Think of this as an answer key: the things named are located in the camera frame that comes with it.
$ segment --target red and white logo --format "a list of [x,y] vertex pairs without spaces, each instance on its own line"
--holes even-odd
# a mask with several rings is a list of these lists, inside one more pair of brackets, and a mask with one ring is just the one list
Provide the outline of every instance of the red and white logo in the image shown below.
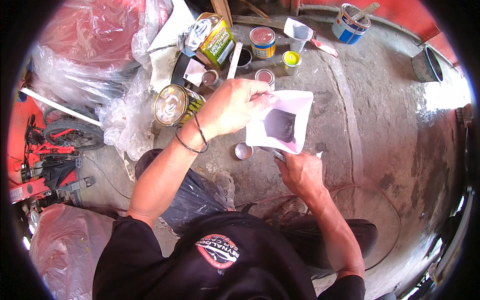
[[226,269],[239,257],[238,248],[221,234],[209,234],[195,243],[201,255],[215,268]]

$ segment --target hand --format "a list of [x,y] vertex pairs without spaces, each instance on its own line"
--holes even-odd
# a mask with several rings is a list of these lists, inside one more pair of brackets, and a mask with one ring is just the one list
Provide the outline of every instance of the hand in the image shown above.
[[262,96],[270,91],[268,84],[263,81],[225,81],[197,114],[205,138],[210,140],[217,135],[237,132],[245,127],[256,112],[276,103],[276,96]]
[[305,152],[295,155],[283,151],[283,155],[287,159],[286,164],[275,158],[283,183],[311,207],[310,203],[326,191],[322,179],[322,160]]

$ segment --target forearm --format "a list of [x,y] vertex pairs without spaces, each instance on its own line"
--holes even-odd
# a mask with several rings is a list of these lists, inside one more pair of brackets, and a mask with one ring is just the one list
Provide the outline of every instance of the forearm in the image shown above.
[[[204,145],[198,128],[191,123],[180,130],[179,137],[195,150],[200,150]],[[197,153],[188,150],[174,138],[139,178],[127,215],[153,228],[155,220],[170,206],[196,157]]]
[[304,199],[315,216],[325,241],[328,260],[338,273],[338,279],[347,275],[363,277],[365,264],[360,246],[352,230],[323,188],[313,199]]

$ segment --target paint-stained pants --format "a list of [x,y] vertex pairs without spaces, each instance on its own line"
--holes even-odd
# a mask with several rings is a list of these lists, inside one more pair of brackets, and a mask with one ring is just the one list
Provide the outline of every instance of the paint-stained pants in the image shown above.
[[[146,152],[135,167],[137,180],[161,149]],[[181,236],[189,230],[189,223],[198,217],[225,212],[226,203],[223,191],[205,177],[188,170],[170,207],[162,214],[171,230]],[[378,231],[374,224],[363,219],[348,219],[363,258],[370,255],[377,243]],[[317,221],[312,215],[290,212],[277,227],[306,263],[312,279],[333,274],[326,253],[325,242]]]

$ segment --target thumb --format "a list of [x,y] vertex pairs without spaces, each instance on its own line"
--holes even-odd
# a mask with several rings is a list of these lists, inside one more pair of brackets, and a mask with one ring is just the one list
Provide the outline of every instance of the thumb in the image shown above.
[[288,178],[290,175],[290,171],[287,167],[287,164],[281,161],[280,159],[276,158],[274,159],[276,165],[278,166],[278,169],[280,170],[280,174],[282,174],[283,178]]
[[264,110],[275,104],[278,101],[277,96],[271,94],[265,94],[258,96],[257,98],[246,103],[247,107],[254,112]]

